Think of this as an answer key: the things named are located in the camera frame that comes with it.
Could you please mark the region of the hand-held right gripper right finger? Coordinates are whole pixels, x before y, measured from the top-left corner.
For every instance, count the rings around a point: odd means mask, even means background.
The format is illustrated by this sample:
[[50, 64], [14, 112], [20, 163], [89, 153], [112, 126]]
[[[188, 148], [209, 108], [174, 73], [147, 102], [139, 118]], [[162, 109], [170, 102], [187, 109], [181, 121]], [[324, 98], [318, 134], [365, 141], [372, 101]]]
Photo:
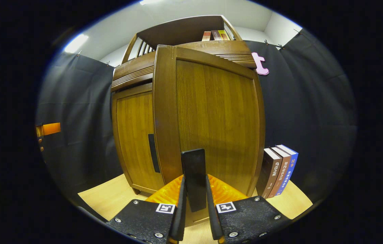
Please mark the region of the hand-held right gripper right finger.
[[261, 196], [247, 197], [214, 176], [206, 176], [213, 239], [219, 244], [260, 244], [291, 223]]

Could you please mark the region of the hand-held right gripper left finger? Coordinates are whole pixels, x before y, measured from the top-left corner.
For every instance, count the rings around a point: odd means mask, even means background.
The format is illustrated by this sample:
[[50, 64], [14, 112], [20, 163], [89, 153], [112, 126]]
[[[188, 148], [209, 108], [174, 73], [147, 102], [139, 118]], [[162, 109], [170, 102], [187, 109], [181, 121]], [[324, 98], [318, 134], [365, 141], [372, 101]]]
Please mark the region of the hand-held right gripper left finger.
[[132, 199], [106, 225], [142, 244], [178, 244], [185, 233], [185, 177], [179, 176], [146, 200]]

